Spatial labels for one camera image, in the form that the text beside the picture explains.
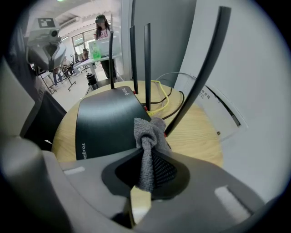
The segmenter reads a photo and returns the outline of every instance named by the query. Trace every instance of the ruijie logo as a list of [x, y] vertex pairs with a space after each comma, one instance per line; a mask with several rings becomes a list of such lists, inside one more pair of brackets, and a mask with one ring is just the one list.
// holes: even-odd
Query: ruijie logo
[[123, 93], [127, 96], [129, 95], [129, 93], [127, 92], [127, 90], [125, 88], [122, 89], [123, 90]]
[[84, 159], [86, 159], [87, 158], [87, 154], [86, 154], [86, 150], [85, 150], [85, 148], [86, 148], [86, 145], [85, 145], [85, 143], [82, 143], [82, 155], [83, 155], [83, 157], [84, 157]]

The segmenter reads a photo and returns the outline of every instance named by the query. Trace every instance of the towel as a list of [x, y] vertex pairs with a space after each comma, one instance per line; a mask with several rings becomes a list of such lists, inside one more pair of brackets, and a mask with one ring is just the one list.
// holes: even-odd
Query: towel
[[165, 122], [157, 117], [151, 122], [135, 118], [134, 136], [136, 147], [143, 148], [144, 153], [141, 160], [140, 179], [137, 187], [141, 190], [151, 192], [154, 189], [154, 171], [151, 149], [171, 150], [164, 137]]

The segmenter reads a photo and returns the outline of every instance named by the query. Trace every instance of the round wooden table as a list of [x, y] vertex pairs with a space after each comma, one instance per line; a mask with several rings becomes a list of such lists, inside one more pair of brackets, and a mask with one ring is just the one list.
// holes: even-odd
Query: round wooden table
[[[129, 86], [132, 90], [133, 81], [115, 83], [115, 87]], [[167, 94], [171, 88], [163, 85]], [[110, 85], [103, 86], [83, 98], [110, 89]], [[138, 81], [139, 94], [136, 97], [141, 103], [145, 103], [145, 82]], [[157, 83], [151, 83], [151, 101], [158, 102], [164, 98]], [[157, 114], [163, 118], [174, 112], [182, 102], [182, 94], [172, 90], [169, 96], [169, 106]], [[75, 130], [80, 101], [78, 101], [65, 115], [60, 123], [53, 141], [52, 152], [59, 162], [71, 162], [76, 160]], [[151, 110], [158, 109], [162, 104], [152, 104]], [[168, 125], [176, 114], [165, 120]], [[204, 111], [193, 104], [187, 114], [181, 120], [175, 130], [166, 138], [173, 152], [202, 159], [218, 166], [222, 166], [222, 152], [217, 133]]]

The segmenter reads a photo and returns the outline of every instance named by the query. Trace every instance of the yellow cable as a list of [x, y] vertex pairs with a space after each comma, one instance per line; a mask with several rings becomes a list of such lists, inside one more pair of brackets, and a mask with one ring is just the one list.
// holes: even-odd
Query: yellow cable
[[159, 83], [160, 88], [161, 88], [162, 92], [164, 93], [164, 95], [165, 95], [165, 97], [166, 97], [166, 99], [167, 99], [167, 103], [166, 103], [165, 106], [163, 106], [163, 107], [161, 107], [161, 108], [159, 108], [159, 109], [157, 109], [157, 110], [154, 110], [154, 111], [148, 111], [148, 114], [149, 114], [150, 116], [156, 114], [157, 112], [162, 111], [163, 109], [165, 109], [166, 107], [168, 107], [168, 105], [169, 105], [169, 103], [170, 103], [169, 97], [168, 97], [168, 95], [166, 94], [165, 90], [163, 89], [161, 82], [160, 82], [160, 81], [157, 81], [157, 80], [151, 80], [151, 82], [158, 82], [158, 83]]

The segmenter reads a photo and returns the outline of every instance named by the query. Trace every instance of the ceiling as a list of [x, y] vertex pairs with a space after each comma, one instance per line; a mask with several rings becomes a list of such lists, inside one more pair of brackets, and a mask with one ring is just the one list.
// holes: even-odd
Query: ceiling
[[110, 12], [110, 0], [40, 0], [30, 9], [27, 31], [38, 17], [55, 18], [62, 25], [76, 17], [82, 22], [105, 12]]

